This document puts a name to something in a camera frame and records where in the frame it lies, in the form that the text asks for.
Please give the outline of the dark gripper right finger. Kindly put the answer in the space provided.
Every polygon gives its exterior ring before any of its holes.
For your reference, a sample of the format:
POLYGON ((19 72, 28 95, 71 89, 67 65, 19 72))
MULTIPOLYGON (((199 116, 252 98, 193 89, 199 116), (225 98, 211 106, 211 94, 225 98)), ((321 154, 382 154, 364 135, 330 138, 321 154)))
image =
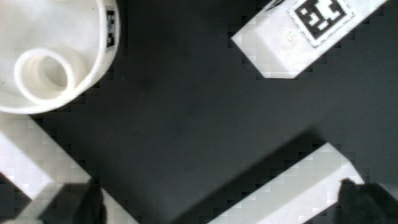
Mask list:
POLYGON ((398 185, 341 181, 335 224, 398 224, 398 185))

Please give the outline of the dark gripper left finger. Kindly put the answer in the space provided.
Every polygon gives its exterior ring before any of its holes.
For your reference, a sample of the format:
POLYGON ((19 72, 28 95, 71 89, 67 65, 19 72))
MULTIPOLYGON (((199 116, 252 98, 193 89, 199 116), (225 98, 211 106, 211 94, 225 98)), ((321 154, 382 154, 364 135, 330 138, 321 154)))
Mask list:
POLYGON ((104 224, 106 208, 99 185, 65 184, 39 215, 44 224, 104 224))

